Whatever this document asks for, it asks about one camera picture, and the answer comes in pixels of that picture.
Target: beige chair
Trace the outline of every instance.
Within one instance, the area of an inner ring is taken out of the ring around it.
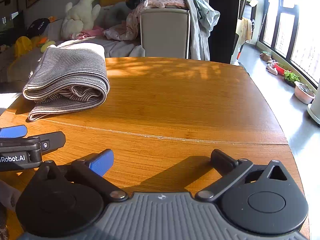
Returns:
[[[190,14],[176,8],[149,8],[140,14],[146,57],[188,58]]]

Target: potted plant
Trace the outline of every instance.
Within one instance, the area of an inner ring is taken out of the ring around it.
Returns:
[[[300,82],[300,79],[299,79],[299,76],[297,76],[295,73],[293,72],[290,72],[289,70],[286,70],[284,72],[284,81],[292,86],[292,87],[295,87],[296,85],[294,84],[295,81],[298,81]]]
[[[310,104],[311,101],[315,98],[314,92],[308,88],[307,85],[302,84],[301,82],[295,81],[296,88],[294,89],[295,96],[304,104]]]

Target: white plush toy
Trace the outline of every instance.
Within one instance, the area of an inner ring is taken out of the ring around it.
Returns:
[[[93,23],[98,17],[101,6],[96,5],[92,9],[94,0],[80,0],[75,6],[69,2],[66,4],[66,17],[61,28],[61,37],[70,40],[70,35],[80,33],[82,30],[92,30]]]

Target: gray ribbed panel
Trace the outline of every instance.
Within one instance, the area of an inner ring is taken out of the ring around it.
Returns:
[[[19,239],[42,238],[25,233]],[[101,219],[82,233],[51,239],[303,240],[305,238],[297,232],[279,237],[249,235],[226,222],[215,205],[198,202],[188,192],[183,192],[135,193],[125,202],[110,204]]]

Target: black plant pot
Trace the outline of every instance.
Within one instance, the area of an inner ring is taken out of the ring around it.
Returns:
[[[290,82],[289,80],[284,78],[284,82],[286,82],[289,86],[292,86],[293,88],[296,87],[295,83]]]

